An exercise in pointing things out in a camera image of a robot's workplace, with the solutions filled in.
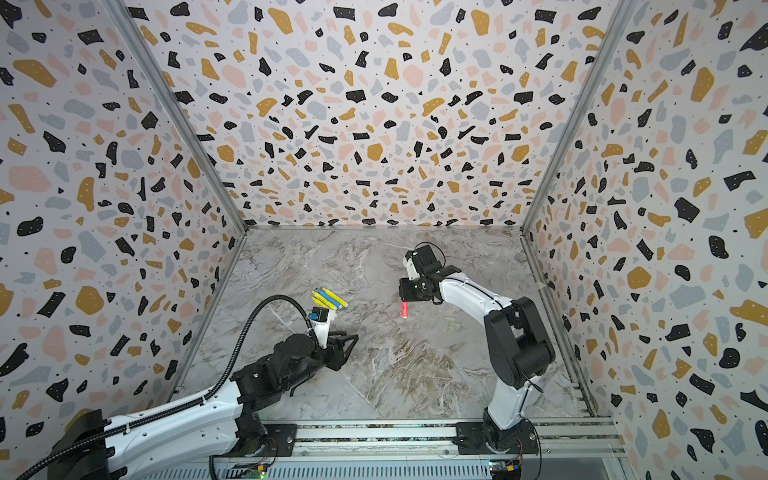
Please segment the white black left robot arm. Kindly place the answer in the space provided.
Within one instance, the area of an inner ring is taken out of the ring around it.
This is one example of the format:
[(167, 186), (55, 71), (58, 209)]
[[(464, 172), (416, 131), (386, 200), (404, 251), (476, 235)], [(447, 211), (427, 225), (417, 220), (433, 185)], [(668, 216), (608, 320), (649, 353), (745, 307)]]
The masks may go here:
[(55, 444), (49, 479), (141, 479), (203, 457), (259, 456), (267, 462), (293, 451), (292, 424), (266, 426), (261, 410), (293, 394), (320, 370), (338, 371), (359, 337), (330, 333), (324, 346), (293, 334), (273, 351), (227, 377), (215, 394), (201, 391), (162, 407), (103, 418), (86, 414)]

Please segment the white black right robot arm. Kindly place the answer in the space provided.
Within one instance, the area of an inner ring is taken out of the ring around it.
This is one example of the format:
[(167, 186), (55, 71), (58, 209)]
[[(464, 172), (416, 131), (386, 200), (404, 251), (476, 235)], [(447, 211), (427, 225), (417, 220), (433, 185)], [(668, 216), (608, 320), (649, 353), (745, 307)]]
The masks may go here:
[(551, 338), (531, 299), (512, 299), (480, 286), (458, 267), (438, 260), (434, 247), (422, 242), (405, 253), (401, 301), (447, 303), (484, 328), (496, 385), (475, 445), (506, 452), (520, 444), (516, 435), (527, 405), (543, 394), (541, 377), (555, 360)]

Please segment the yellow highlighter pen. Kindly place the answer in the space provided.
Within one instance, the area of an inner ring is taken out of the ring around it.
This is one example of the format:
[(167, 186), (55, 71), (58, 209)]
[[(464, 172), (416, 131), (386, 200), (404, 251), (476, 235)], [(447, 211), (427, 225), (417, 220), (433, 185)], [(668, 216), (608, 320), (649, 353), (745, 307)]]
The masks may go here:
[(336, 295), (334, 292), (327, 288), (322, 288), (322, 292), (330, 299), (332, 299), (335, 303), (337, 303), (341, 308), (347, 308), (348, 303), (343, 300), (340, 296)]
[(336, 307), (335, 307), (335, 306), (334, 306), (334, 305), (333, 305), (331, 302), (329, 302), (328, 300), (326, 300), (326, 299), (325, 299), (324, 297), (322, 297), (322, 296), (313, 296), (312, 300), (313, 300), (313, 301), (315, 302), (315, 304), (316, 304), (316, 305), (318, 305), (319, 307), (322, 307), (322, 308), (327, 308), (327, 309), (329, 309), (329, 310), (335, 310), (335, 309), (336, 309)]

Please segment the blue highlighter pen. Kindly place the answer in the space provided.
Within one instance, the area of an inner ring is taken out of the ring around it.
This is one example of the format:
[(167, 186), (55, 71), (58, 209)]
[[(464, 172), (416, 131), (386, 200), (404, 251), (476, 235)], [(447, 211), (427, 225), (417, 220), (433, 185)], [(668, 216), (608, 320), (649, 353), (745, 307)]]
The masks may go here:
[(325, 294), (322, 292), (322, 289), (317, 289), (317, 290), (315, 290), (315, 291), (314, 291), (314, 293), (316, 294), (316, 296), (322, 296), (322, 297), (324, 297), (326, 300), (328, 300), (329, 302), (331, 302), (331, 303), (332, 303), (332, 304), (333, 304), (333, 305), (336, 307), (336, 309), (341, 309), (341, 307), (340, 307), (340, 306), (339, 306), (337, 303), (335, 303), (335, 302), (334, 302), (332, 299), (328, 298), (328, 297), (327, 297), (327, 296), (326, 296), (326, 295), (325, 295)]

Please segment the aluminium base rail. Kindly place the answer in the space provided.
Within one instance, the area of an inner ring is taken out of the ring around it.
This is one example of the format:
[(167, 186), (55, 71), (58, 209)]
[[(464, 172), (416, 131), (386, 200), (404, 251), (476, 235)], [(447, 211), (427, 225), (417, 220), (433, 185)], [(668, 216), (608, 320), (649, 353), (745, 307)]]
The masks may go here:
[(264, 440), (230, 453), (160, 447), (121, 469), (125, 479), (630, 479), (613, 423), (533, 418), (509, 448), (482, 440), (479, 422), (269, 422)]

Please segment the metal corner post right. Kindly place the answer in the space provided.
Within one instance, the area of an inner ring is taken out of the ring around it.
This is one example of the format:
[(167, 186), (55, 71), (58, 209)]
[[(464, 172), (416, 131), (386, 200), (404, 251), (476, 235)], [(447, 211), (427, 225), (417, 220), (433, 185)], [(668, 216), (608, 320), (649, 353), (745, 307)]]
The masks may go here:
[(537, 214), (544, 208), (546, 203), (547, 192), (555, 183), (556, 174), (565, 161), (581, 122), (587, 114), (593, 97), (604, 77), (613, 52), (619, 42), (619, 37), (626, 28), (636, 6), (637, 1), (635, 0), (621, 0), (617, 3), (616, 10), (607, 26), (605, 37), (596, 52), (593, 66), (588, 72), (582, 90), (554, 150), (553, 158), (542, 176), (539, 188), (534, 195), (534, 199), (521, 226), (521, 233), (523, 235), (527, 235), (534, 229)]

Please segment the metal corner post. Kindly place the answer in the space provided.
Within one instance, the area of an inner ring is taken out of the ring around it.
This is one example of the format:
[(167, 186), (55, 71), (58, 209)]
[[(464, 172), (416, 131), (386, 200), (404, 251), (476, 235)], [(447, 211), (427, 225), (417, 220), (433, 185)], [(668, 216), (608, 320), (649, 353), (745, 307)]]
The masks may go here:
[(554, 150), (553, 158), (542, 176), (539, 188), (534, 195), (534, 199), (521, 226), (521, 233), (523, 235), (527, 235), (534, 229), (537, 214), (544, 208), (546, 203), (547, 192), (555, 183), (556, 174), (565, 161), (581, 122), (587, 114), (593, 97), (604, 77), (613, 52), (619, 42), (619, 37), (626, 28), (636, 6), (637, 1), (635, 0), (621, 0), (617, 3), (616, 10), (607, 26), (605, 37), (596, 52), (593, 66), (588, 72), (582, 90)]
[(180, 137), (191, 149), (193, 156), (198, 163), (198, 166), (205, 174), (212, 191), (222, 206), (222, 209), (227, 213), (230, 221), (238, 228), (240, 233), (247, 234), (248, 225), (240, 217), (235, 203), (229, 196), (229, 193), (227, 192), (227, 189), (219, 177), (215, 166), (211, 163), (208, 153), (202, 145), (199, 136), (195, 133), (194, 128), (190, 125), (187, 114), (181, 108), (173, 92), (173, 89), (166, 81), (162, 73), (162, 69), (157, 63), (154, 54), (152, 53), (149, 42), (143, 36), (140, 28), (132, 20), (130, 9), (125, 5), (123, 1), (116, 1), (115, 3), (112, 3), (111, 1), (104, 1), (104, 5), (109, 17), (125, 39), (127, 46), (131, 49), (131, 52), (134, 55), (134, 58), (142, 68), (146, 80), (154, 89), (157, 98), (163, 108), (167, 111)]

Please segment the metal corner post left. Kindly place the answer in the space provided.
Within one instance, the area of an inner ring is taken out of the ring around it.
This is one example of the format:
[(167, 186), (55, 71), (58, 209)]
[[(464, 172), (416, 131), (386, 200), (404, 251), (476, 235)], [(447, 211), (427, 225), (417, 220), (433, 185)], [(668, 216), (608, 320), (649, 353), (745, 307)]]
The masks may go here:
[(227, 189), (219, 177), (215, 166), (211, 163), (208, 153), (202, 145), (199, 136), (195, 133), (194, 128), (190, 125), (187, 114), (181, 108), (173, 92), (173, 89), (166, 81), (162, 73), (162, 69), (157, 63), (154, 54), (152, 53), (149, 42), (143, 36), (140, 28), (132, 20), (130, 9), (125, 5), (123, 1), (116, 1), (115, 3), (112, 3), (111, 1), (104, 1), (104, 5), (109, 17), (125, 39), (127, 46), (131, 49), (131, 52), (134, 55), (134, 58), (142, 68), (146, 80), (154, 89), (157, 98), (163, 108), (167, 111), (180, 137), (191, 149), (193, 156), (198, 163), (198, 166), (205, 174), (212, 191), (222, 206), (222, 209), (227, 213), (230, 221), (238, 228), (240, 233), (247, 234), (248, 225), (240, 217), (235, 203), (229, 196), (229, 193), (227, 192)]

